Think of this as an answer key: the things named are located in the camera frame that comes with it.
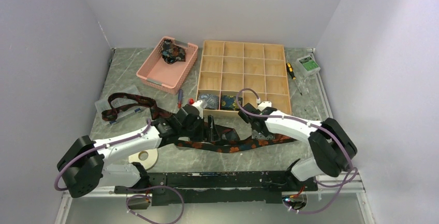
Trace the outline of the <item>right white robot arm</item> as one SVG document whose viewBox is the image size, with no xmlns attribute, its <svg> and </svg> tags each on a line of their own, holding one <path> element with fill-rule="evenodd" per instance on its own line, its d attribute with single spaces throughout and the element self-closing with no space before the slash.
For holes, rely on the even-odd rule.
<svg viewBox="0 0 439 224">
<path fill-rule="evenodd" d="M 240 107 L 239 114 L 264 135 L 285 135 L 309 146 L 305 159 L 293 162 L 285 176 L 286 186 L 298 190 L 305 181 L 318 176 L 338 177 L 355 170 L 352 159 L 358 150 L 341 125 L 333 118 L 311 121 L 283 113 L 271 106 Z"/>
</svg>

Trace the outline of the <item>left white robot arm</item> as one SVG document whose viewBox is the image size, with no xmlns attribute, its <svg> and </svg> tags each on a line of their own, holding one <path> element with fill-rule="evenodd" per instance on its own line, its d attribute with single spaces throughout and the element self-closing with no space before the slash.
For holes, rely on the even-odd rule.
<svg viewBox="0 0 439 224">
<path fill-rule="evenodd" d="M 105 186 L 125 186 L 141 193 L 149 185 L 144 166 L 138 162 L 117 165 L 118 160 L 168 144 L 190 142 L 196 148 L 217 144 L 229 130 L 216 125 L 211 115 L 204 118 L 200 101 L 177 113 L 155 109 L 146 126 L 138 130 L 107 139 L 79 137 L 56 165 L 54 188 L 68 191 L 74 198 Z"/>
</svg>

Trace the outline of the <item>red patterned dark tie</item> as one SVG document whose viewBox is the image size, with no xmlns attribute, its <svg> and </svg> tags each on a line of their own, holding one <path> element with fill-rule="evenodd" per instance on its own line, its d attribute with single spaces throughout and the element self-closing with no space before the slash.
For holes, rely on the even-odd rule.
<svg viewBox="0 0 439 224">
<path fill-rule="evenodd" d="M 130 100 L 134 100 L 136 103 L 133 104 L 127 104 L 121 107 L 113 107 L 111 102 L 117 98 L 127 98 Z M 174 138 L 174 129 L 173 129 L 173 115 L 175 113 L 169 112 L 167 110 L 164 110 L 160 108 L 155 99 L 141 96 L 141 95 L 135 95 L 135 94 L 129 94 L 129 93 L 114 93 L 108 97 L 108 103 L 110 105 L 110 110 L 103 111 L 102 119 L 105 121 L 115 121 L 118 118 L 118 114 L 122 111 L 126 111 L 132 107 L 145 107 L 150 109 L 151 113 L 151 119 L 152 119 L 152 125 L 159 131 L 160 136 L 162 139 L 166 141 L 177 141 L 178 139 Z M 208 142 L 207 141 L 207 122 L 208 122 L 208 116 L 203 117 L 204 119 L 204 136 L 205 140 L 202 142 Z M 226 140 L 240 140 L 240 137 L 235 129 L 231 127 L 226 127 L 227 131 L 225 133 Z"/>
</svg>

